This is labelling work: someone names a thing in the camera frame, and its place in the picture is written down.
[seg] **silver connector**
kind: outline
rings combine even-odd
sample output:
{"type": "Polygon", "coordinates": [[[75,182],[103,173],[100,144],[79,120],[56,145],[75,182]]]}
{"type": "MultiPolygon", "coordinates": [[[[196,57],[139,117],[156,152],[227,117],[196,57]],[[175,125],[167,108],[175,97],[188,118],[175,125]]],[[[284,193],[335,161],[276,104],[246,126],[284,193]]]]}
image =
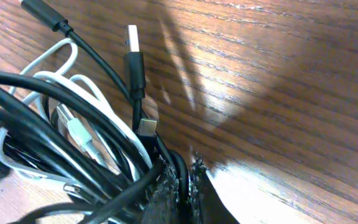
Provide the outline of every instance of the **silver connector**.
{"type": "Polygon", "coordinates": [[[128,25],[125,31],[125,46],[128,52],[139,52],[139,38],[136,25],[128,25]]]}
{"type": "Polygon", "coordinates": [[[137,130],[140,136],[153,137],[157,129],[157,121],[154,119],[140,119],[139,129],[137,130]]]}
{"type": "Polygon", "coordinates": [[[60,121],[65,125],[67,128],[67,122],[74,119],[74,115],[71,113],[70,109],[66,105],[59,104],[57,107],[57,113],[59,114],[60,121]]]}

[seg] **tabletop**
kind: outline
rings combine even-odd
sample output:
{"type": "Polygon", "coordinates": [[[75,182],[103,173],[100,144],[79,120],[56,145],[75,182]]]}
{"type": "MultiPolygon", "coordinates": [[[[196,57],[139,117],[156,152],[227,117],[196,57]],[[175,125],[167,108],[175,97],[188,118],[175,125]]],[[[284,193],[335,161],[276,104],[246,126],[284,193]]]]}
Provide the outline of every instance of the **tabletop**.
{"type": "MultiPolygon", "coordinates": [[[[144,109],[187,164],[203,157],[240,223],[358,223],[358,0],[46,2],[119,74],[124,29],[138,26],[144,109]]],[[[62,38],[19,1],[0,0],[0,71],[20,72],[62,38]]],[[[67,76],[77,73],[131,123],[124,97],[82,50],[67,76]]],[[[10,176],[0,223],[62,200],[10,176]]]]}

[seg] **wooden surface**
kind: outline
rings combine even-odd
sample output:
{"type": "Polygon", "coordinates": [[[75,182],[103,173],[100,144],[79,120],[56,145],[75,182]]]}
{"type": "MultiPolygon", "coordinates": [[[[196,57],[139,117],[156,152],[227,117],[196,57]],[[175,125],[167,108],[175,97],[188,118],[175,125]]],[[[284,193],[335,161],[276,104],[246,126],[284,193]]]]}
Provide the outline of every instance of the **wooden surface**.
{"type": "MultiPolygon", "coordinates": [[[[241,223],[358,223],[358,0],[47,2],[120,74],[124,27],[138,25],[145,109],[187,163],[203,155],[241,223]]],[[[0,70],[19,72],[61,38],[18,1],[0,0],[0,70]]],[[[69,53],[38,69],[55,70],[69,53]]],[[[130,124],[128,104],[82,50],[76,73],[130,124]]],[[[6,187],[29,194],[20,181],[6,187]]],[[[0,193],[0,223],[66,200],[46,195],[0,193]]]]}

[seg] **wood grain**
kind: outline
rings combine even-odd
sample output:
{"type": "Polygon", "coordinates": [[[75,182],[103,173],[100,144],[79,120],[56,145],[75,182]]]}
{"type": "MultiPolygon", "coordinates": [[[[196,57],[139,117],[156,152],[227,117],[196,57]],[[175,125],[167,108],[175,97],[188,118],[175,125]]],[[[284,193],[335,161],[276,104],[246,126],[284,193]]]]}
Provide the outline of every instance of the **wood grain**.
{"type": "MultiPolygon", "coordinates": [[[[138,25],[145,109],[188,164],[204,157],[241,223],[358,223],[358,0],[47,2],[120,74],[124,28],[138,25]]],[[[19,72],[61,38],[18,1],[0,0],[0,70],[19,72]]],[[[37,69],[56,70],[69,53],[37,69]]],[[[129,105],[82,50],[76,73],[131,123],[129,105]]]]}

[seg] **bundle of cables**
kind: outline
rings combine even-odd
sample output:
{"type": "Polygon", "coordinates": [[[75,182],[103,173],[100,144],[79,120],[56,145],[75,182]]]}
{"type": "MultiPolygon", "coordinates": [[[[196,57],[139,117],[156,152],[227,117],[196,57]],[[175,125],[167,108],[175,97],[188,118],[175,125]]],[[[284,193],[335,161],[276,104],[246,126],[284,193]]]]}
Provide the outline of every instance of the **bundle of cables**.
{"type": "MultiPolygon", "coordinates": [[[[164,212],[173,215],[168,215],[169,218],[165,215],[160,223],[189,223],[190,220],[202,223],[199,215],[193,215],[195,210],[200,211],[198,191],[196,185],[189,187],[183,158],[167,149],[155,131],[157,121],[148,119],[142,110],[145,73],[136,26],[127,29],[125,43],[129,51],[124,56],[125,84],[48,4],[24,0],[21,6],[51,30],[60,31],[68,38],[30,63],[20,74],[0,72],[0,85],[12,86],[9,92],[0,88],[0,161],[31,184],[67,193],[73,203],[37,209],[17,223],[35,223],[42,217],[67,213],[84,214],[80,223],[106,220],[147,223],[144,217],[156,216],[156,213],[164,216],[164,212]],[[29,76],[37,64],[66,44],[71,46],[71,55],[62,67],[56,72],[41,71],[29,76]],[[63,76],[74,64],[78,47],[103,68],[133,106],[132,128],[114,113],[88,77],[74,75],[67,79],[63,76]],[[77,85],[79,81],[86,84],[93,95],[77,85]],[[19,101],[13,97],[17,87],[32,92],[19,101]],[[51,114],[49,98],[58,102],[51,114]],[[29,108],[33,102],[38,113],[29,108]],[[74,114],[84,118],[90,128],[74,114]],[[66,127],[77,147],[66,138],[61,126],[66,127]],[[120,174],[111,172],[100,149],[93,144],[90,132],[95,133],[120,174]]],[[[195,169],[190,179],[196,182],[202,170],[195,169]]]]}

